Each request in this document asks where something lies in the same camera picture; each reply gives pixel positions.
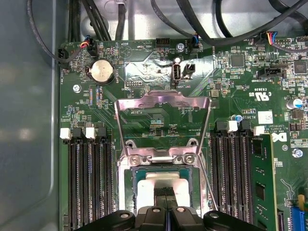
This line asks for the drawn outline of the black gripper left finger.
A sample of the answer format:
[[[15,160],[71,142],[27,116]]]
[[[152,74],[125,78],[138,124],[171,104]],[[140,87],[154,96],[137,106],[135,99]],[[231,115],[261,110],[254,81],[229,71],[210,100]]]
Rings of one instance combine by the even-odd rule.
[[[167,192],[165,188],[154,189],[154,206],[140,208],[137,215],[118,210],[93,221],[79,231],[164,231],[166,229]]]

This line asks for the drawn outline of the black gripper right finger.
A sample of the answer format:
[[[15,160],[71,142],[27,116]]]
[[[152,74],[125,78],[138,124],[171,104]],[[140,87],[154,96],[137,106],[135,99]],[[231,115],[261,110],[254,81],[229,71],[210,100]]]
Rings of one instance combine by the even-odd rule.
[[[173,188],[166,188],[171,227],[175,231],[261,231],[262,229],[216,210],[199,217],[191,207],[178,206]]]

